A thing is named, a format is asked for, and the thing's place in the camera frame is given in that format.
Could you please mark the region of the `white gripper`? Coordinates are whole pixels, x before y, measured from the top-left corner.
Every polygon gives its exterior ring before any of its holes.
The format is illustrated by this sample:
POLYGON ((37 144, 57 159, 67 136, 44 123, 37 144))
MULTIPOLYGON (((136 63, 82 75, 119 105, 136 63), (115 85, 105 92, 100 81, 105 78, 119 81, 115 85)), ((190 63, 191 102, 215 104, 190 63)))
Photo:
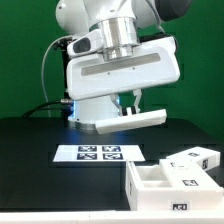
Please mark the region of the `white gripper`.
POLYGON ((105 62, 101 54, 72 59, 67 66, 68 94, 73 100, 110 95, 122 116, 119 95, 133 91, 131 114, 139 114, 140 89, 176 82, 180 70, 175 57, 176 43, 172 36, 143 42, 134 48, 132 57, 105 62))

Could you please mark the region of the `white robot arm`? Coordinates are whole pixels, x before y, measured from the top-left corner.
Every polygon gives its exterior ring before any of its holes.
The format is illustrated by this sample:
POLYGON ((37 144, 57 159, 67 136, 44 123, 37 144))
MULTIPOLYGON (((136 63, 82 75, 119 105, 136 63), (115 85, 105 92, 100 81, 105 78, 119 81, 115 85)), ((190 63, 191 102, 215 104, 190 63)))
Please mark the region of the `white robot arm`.
POLYGON ((173 36, 141 38, 140 28, 184 16, 193 0, 59 0, 58 24, 71 39, 66 81, 69 122, 100 134, 159 125, 164 109, 139 109, 141 91, 173 83, 180 71, 173 36))

